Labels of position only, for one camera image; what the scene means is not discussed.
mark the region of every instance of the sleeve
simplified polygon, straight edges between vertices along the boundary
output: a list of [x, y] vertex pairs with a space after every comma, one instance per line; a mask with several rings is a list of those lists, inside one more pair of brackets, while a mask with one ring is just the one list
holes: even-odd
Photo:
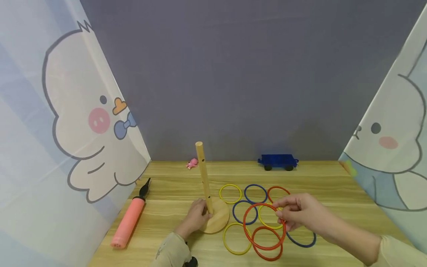
[[382, 236], [377, 262], [371, 267], [427, 267], [427, 255], [391, 237]]
[[191, 260], [190, 249], [181, 236], [170, 233], [160, 245], [150, 267], [182, 267]]

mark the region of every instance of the cartoon eye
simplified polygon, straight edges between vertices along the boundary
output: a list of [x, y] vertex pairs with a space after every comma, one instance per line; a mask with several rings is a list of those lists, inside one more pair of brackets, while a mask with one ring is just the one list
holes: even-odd
[[101, 102], [101, 104], [106, 104], [107, 103], [107, 98], [105, 97], [105, 96], [101, 96], [100, 98], [99, 98], [99, 101]]
[[373, 123], [371, 126], [371, 132], [375, 135], [381, 132], [381, 125], [378, 122]]

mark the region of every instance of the blue ring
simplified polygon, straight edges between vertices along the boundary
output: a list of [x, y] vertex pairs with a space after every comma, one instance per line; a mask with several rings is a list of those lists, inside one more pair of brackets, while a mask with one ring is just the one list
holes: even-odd
[[[263, 200], [263, 201], [261, 201], [261, 202], [253, 202], [253, 201], [251, 201], [251, 200], [248, 198], [248, 196], [246, 195], [246, 190], [247, 190], [249, 187], [251, 187], [251, 186], [257, 186], [257, 187], [261, 188], [262, 190], [264, 190], [264, 193], [266, 193], [266, 199], [264, 199], [264, 200]], [[266, 201], [267, 201], [267, 197], [268, 197], [268, 195], [267, 195], [267, 190], [265, 190], [265, 188], [264, 188], [264, 187], [262, 187], [262, 186], [260, 186], [260, 185], [256, 185], [256, 184], [251, 184], [251, 185], [246, 186], [245, 191], [244, 191], [244, 194], [245, 194], [245, 198], [246, 198], [246, 200], [248, 200], [248, 201], [249, 201], [249, 203], [251, 203], [251, 204], [255, 204], [255, 203], [264, 203], [264, 202], [266, 202]]]
[[[240, 202], [246, 202], [246, 203], [249, 203], [249, 204], [251, 204], [249, 201], [246, 201], [246, 200], [239, 200], [239, 201], [237, 201], [236, 202], [236, 204], [233, 206], [233, 217], [236, 219], [236, 221], [238, 222], [238, 223], [241, 223], [241, 224], [243, 224], [241, 221], [239, 221], [239, 219], [236, 217], [236, 214], [234, 214], [234, 208], [236, 207], [236, 205], [237, 204], [239, 204]], [[254, 207], [254, 209], [255, 209], [255, 212], [256, 212], [256, 215], [255, 215], [255, 219], [253, 220], [253, 221], [251, 221], [251, 222], [249, 222], [249, 223], [246, 223], [246, 225], [251, 225], [251, 224], [253, 224], [254, 222], [256, 222], [257, 221], [257, 219], [258, 219], [258, 210], [257, 210], [257, 207]]]
[[303, 245], [303, 244], [300, 244], [300, 243], [298, 243], [297, 241], [295, 241], [295, 240], [293, 240], [292, 239], [292, 237], [289, 235], [289, 233], [288, 232], [286, 232], [286, 235], [288, 236], [288, 238], [295, 244], [295, 245], [297, 245], [297, 246], [300, 246], [300, 247], [305, 247], [305, 248], [309, 248], [309, 247], [312, 247], [312, 246], [314, 246], [314, 244], [316, 244], [316, 233], [313, 233], [313, 242], [311, 242], [311, 244], [308, 244], [308, 245]]

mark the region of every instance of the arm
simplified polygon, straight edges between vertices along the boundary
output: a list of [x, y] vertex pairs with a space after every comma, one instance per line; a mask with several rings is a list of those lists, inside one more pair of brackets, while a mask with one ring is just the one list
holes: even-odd
[[191, 204], [184, 220], [160, 245], [150, 267], [182, 267], [184, 263], [191, 260], [190, 249], [185, 241], [190, 234], [199, 230], [212, 217], [208, 213], [203, 215], [205, 208], [206, 201], [202, 199], [198, 199]]
[[273, 206], [283, 207], [276, 215], [278, 222], [286, 221], [287, 231], [304, 225], [366, 266], [427, 266], [425, 254], [391, 237], [380, 237], [352, 226], [309, 194], [289, 195], [275, 201]]

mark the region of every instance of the yellow ring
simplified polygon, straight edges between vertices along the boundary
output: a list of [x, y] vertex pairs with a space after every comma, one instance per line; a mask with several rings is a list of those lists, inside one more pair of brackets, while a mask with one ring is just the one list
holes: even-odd
[[258, 210], [258, 218], [260, 219], [260, 222], [264, 225], [264, 226], [266, 226], [266, 227], [268, 227], [268, 228], [271, 228], [271, 229], [274, 229], [274, 230], [277, 230], [277, 229], [281, 229], [282, 227], [283, 227], [283, 225], [279, 225], [279, 226], [270, 226], [270, 225], [267, 225], [264, 221], [263, 221], [263, 219], [261, 219], [261, 209], [263, 208], [263, 206], [261, 206], [260, 207], [260, 209]]
[[[238, 200], [236, 200], [236, 201], [234, 201], [234, 202], [227, 202], [227, 201], [225, 201], [223, 198], [222, 198], [222, 196], [221, 196], [221, 191], [225, 188], [225, 187], [227, 187], [227, 186], [234, 186], [235, 188], [237, 188], [238, 190], [239, 190], [239, 192], [240, 192], [240, 197], [239, 197], [239, 199]], [[225, 203], [227, 203], [227, 204], [235, 204], [235, 203], [237, 203], [238, 201], [240, 201], [241, 199], [242, 199], [242, 190], [240, 190], [240, 188], [237, 186], [237, 185], [234, 185], [234, 184], [226, 184], [226, 185], [224, 185], [223, 187], [221, 187], [221, 189], [219, 190], [219, 198], [220, 199], [222, 199]]]
[[229, 224], [229, 225], [227, 225], [227, 227], [224, 229], [224, 232], [223, 232], [223, 234], [222, 234], [222, 241], [224, 242], [224, 246], [225, 246], [225, 248], [231, 253], [231, 254], [234, 254], [234, 255], [244, 255], [244, 254], [246, 254], [250, 249], [251, 249], [251, 246], [252, 246], [252, 244], [251, 243], [249, 243], [249, 246], [248, 246], [248, 248], [245, 250], [245, 251], [242, 251], [242, 252], [235, 252], [235, 251], [233, 251], [233, 250], [231, 250], [228, 246], [227, 246], [227, 243], [225, 242], [225, 233], [227, 232], [227, 230], [230, 228], [230, 226], [233, 226], [233, 225], [240, 225], [240, 226], [242, 226], [243, 227], [243, 224], [241, 224], [241, 223], [231, 223], [231, 224]]

